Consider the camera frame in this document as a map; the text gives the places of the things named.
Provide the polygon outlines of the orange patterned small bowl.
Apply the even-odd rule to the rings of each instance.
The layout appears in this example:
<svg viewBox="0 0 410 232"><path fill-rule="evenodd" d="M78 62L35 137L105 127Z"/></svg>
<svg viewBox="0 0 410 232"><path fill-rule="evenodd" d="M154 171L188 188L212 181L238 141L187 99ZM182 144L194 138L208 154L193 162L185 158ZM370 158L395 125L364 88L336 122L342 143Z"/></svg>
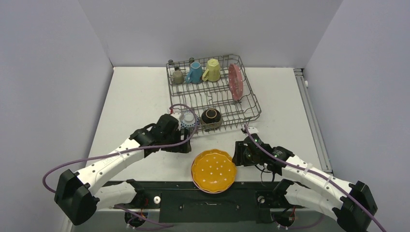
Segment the orange patterned small bowl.
<svg viewBox="0 0 410 232"><path fill-rule="evenodd" d="M199 117L195 117L191 111L182 112L181 128L194 128L200 124Z"/></svg>

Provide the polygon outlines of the yellow plate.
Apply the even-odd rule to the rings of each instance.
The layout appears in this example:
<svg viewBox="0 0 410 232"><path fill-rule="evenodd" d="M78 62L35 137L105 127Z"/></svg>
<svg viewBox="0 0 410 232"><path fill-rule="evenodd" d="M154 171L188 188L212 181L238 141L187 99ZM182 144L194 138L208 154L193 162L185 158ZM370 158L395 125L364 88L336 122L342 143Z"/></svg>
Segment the yellow plate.
<svg viewBox="0 0 410 232"><path fill-rule="evenodd" d="M206 150L200 153L191 165L191 172L199 169L206 170L227 170L234 169L237 172L237 168L232 163L232 157L225 151L219 149Z"/></svg>

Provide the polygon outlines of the dark brown glazed bowl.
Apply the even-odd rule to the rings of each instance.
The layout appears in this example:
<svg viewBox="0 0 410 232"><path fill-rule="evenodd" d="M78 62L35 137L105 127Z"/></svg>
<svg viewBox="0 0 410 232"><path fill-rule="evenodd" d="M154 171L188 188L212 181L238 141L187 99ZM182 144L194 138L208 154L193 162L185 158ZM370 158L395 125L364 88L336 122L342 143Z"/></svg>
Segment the dark brown glazed bowl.
<svg viewBox="0 0 410 232"><path fill-rule="evenodd" d="M201 114L201 123L204 125L219 123L222 120L220 111L215 108L209 108Z"/></svg>

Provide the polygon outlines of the small grey cup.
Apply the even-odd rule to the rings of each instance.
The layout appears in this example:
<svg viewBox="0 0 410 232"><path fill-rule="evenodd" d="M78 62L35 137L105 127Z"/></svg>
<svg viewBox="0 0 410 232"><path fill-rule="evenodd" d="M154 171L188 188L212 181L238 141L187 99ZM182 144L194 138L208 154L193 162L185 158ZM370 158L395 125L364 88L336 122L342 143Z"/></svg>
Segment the small grey cup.
<svg viewBox="0 0 410 232"><path fill-rule="evenodd" d="M175 70L171 75L171 83L178 85L185 82L184 73L181 70Z"/></svg>

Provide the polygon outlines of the grey wire dish rack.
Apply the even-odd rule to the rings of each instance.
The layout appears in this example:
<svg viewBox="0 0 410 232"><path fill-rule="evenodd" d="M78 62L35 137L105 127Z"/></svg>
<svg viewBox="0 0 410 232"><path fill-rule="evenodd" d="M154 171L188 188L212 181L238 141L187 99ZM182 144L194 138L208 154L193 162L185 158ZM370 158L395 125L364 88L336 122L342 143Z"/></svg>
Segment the grey wire dish rack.
<svg viewBox="0 0 410 232"><path fill-rule="evenodd" d="M181 70L187 75L190 65L197 61L203 69L206 69L206 63L210 59L189 58L183 61L168 60L165 67L167 72L169 98L171 104L185 104L192 108L197 116L201 116L204 110L215 108L222 115L219 127L204 125L200 122L199 132L209 131L230 131L242 127L244 123L258 119L262 113L261 107L254 94L249 79L246 75L245 67L239 55L228 54L215 56L220 63L220 80L216 82L201 82L172 84L171 75L175 70ZM239 101L234 101L229 89L228 67L230 64L236 64L240 68L243 77L243 96Z"/></svg>

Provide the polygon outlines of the blue handled white mug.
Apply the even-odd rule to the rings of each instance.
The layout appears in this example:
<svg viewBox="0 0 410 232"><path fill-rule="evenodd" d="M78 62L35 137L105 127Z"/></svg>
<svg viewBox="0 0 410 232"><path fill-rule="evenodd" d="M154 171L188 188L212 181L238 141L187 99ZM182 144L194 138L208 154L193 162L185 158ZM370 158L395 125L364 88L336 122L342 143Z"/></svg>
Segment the blue handled white mug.
<svg viewBox="0 0 410 232"><path fill-rule="evenodd" d="M199 62L195 61L190 65L190 70L185 77L185 82L199 84L202 81L202 75L202 66Z"/></svg>

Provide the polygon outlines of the yellow green mug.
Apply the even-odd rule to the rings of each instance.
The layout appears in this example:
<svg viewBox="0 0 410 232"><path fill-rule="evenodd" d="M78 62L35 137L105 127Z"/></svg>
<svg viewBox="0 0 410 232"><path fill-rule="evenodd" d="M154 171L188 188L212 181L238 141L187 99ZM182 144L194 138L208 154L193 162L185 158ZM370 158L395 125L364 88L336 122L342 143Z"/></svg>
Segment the yellow green mug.
<svg viewBox="0 0 410 232"><path fill-rule="evenodd" d="M206 63L206 69L202 75L203 81L216 82L220 80L220 63L217 59L210 59Z"/></svg>

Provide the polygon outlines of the pink polka dot plate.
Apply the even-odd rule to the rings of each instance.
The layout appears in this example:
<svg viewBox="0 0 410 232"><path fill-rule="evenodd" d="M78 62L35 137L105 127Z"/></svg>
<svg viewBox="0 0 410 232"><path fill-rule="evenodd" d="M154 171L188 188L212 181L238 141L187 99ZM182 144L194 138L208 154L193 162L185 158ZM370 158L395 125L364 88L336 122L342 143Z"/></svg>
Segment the pink polka dot plate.
<svg viewBox="0 0 410 232"><path fill-rule="evenodd" d="M243 96L243 77L240 68L236 64L228 67L229 89L234 101L239 101Z"/></svg>

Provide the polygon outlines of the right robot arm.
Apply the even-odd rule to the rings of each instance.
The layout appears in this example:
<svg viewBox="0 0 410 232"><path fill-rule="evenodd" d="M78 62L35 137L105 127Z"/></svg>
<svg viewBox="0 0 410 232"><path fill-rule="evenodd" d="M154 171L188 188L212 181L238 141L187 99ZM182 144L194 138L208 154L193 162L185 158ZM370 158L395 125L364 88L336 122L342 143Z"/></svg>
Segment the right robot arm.
<svg viewBox="0 0 410 232"><path fill-rule="evenodd" d="M265 144L257 134L235 143L236 166L263 165L282 180L272 191L278 206L301 206L334 219L346 232L365 232L378 207L370 188L338 179L281 146Z"/></svg>

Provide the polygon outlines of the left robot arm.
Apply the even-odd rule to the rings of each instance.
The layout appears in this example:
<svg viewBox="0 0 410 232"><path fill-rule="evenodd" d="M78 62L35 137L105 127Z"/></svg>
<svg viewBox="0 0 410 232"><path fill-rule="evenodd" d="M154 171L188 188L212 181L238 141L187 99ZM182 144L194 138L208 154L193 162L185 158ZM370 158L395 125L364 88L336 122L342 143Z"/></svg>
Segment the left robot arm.
<svg viewBox="0 0 410 232"><path fill-rule="evenodd" d="M189 153L190 131L181 129L184 115L181 112L162 115L157 123L137 129L113 153L78 171L70 169L59 176L54 201L73 225L81 225L94 213L116 204L129 204L133 208L144 202L135 181L106 183L131 164L159 150Z"/></svg>

